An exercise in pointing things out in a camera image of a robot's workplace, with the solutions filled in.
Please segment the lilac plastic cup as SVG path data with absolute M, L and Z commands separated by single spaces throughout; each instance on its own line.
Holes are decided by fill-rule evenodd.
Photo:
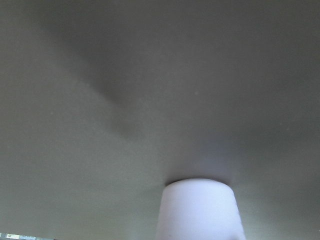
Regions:
M 233 190 L 211 179 L 184 179 L 167 185 L 161 196 L 155 239 L 244 240 Z

